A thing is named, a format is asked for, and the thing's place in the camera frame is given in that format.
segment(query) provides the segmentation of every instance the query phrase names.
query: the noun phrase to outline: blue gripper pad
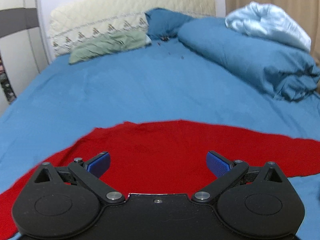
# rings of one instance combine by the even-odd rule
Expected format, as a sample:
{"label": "blue gripper pad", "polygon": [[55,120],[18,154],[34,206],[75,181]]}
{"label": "blue gripper pad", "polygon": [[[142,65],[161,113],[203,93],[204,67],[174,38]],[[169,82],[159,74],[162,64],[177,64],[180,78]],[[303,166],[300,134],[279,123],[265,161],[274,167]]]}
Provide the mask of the blue gripper pad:
{"label": "blue gripper pad", "polygon": [[96,176],[97,178],[100,178],[102,174],[109,169],[110,163],[110,155],[108,153],[105,153],[104,155],[101,155],[101,157],[90,163],[87,166],[87,171]]}
{"label": "blue gripper pad", "polygon": [[208,152],[206,157],[207,167],[209,170],[217,177],[221,177],[231,170],[231,167],[228,163],[225,163],[223,160],[219,159],[217,156]]}

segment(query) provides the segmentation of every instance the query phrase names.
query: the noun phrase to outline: metal bolt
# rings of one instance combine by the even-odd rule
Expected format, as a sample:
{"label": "metal bolt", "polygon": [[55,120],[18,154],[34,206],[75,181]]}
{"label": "metal bolt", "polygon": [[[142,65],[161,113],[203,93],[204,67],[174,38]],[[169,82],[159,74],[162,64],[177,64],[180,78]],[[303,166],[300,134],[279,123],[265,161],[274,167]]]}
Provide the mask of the metal bolt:
{"label": "metal bolt", "polygon": [[106,197],[107,197],[107,199],[110,199],[110,200],[117,200],[122,197],[122,194],[117,191],[111,191],[106,195]]}
{"label": "metal bolt", "polygon": [[156,204],[160,204],[160,203],[162,203],[162,199],[161,198],[155,198],[153,200],[153,202],[156,203]]}
{"label": "metal bolt", "polygon": [[209,197],[210,197],[210,194],[205,191],[199,191],[199,192],[195,193],[195,198],[199,199],[199,200],[206,200]]}
{"label": "metal bolt", "polygon": [[82,162],[82,158],[74,158],[73,161],[75,163],[80,163],[80,162]]}

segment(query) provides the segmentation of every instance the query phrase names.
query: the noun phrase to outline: red fabric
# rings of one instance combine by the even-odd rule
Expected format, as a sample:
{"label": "red fabric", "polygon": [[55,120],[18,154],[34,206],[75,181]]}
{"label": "red fabric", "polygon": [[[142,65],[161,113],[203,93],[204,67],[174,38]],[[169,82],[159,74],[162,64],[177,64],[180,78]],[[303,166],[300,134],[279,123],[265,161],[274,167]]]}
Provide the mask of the red fabric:
{"label": "red fabric", "polygon": [[[75,157],[88,160],[102,151],[111,156],[111,167],[100,178],[125,195],[129,193],[193,194],[215,177],[205,157],[215,150],[230,160],[252,166],[275,161],[288,177],[320,172],[320,142],[258,133],[242,128],[188,121],[134,124],[96,128],[70,148],[45,161],[65,166]],[[0,240],[16,231],[11,208],[20,190],[36,169],[0,195]]]}

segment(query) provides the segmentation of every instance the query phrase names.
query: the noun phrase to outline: quilted headboard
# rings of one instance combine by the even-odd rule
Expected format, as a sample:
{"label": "quilted headboard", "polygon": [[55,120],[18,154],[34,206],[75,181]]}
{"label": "quilted headboard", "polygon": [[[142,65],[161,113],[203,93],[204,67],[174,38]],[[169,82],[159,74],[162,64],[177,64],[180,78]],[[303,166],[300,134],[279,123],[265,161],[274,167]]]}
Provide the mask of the quilted headboard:
{"label": "quilted headboard", "polygon": [[81,0],[51,12],[49,39],[55,55],[104,33],[148,28],[144,12],[166,8],[192,17],[215,16],[214,0]]}

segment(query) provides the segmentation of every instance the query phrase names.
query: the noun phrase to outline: blue bed sheet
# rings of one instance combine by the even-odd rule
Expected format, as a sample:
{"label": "blue bed sheet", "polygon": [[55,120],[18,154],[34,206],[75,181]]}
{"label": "blue bed sheet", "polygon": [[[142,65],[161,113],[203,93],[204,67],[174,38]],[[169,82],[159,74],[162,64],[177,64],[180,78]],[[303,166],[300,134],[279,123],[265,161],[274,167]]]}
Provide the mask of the blue bed sheet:
{"label": "blue bed sheet", "polygon": [[[71,66],[61,56],[0,118],[0,193],[94,127],[185,119],[320,140],[319,104],[261,95],[177,39]],[[320,239],[320,175],[291,181],[306,207],[298,236]]]}

